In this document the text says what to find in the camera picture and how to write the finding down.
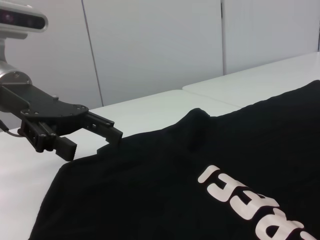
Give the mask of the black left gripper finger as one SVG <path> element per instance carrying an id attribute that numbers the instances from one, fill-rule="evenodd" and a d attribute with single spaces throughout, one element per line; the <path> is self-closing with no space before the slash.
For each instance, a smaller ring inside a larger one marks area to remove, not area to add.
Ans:
<path id="1" fill-rule="evenodd" d="M 99 135 L 113 145 L 119 146 L 123 132 L 114 127 L 114 122 L 88 111 L 83 117 L 83 128 Z"/>
<path id="2" fill-rule="evenodd" d="M 36 152 L 52 152 L 65 161 L 73 161 L 77 144 L 66 137 L 60 137 L 45 122 L 22 121 L 21 136 L 25 137 Z"/>

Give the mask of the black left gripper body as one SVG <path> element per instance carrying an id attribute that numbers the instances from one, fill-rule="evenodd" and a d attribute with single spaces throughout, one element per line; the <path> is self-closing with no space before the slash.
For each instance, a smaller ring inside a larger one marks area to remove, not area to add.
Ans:
<path id="1" fill-rule="evenodd" d="M 2 85 L 0 108 L 24 122 L 46 123 L 59 136 L 79 130 L 89 112 L 84 105 L 62 102 L 31 84 Z"/>

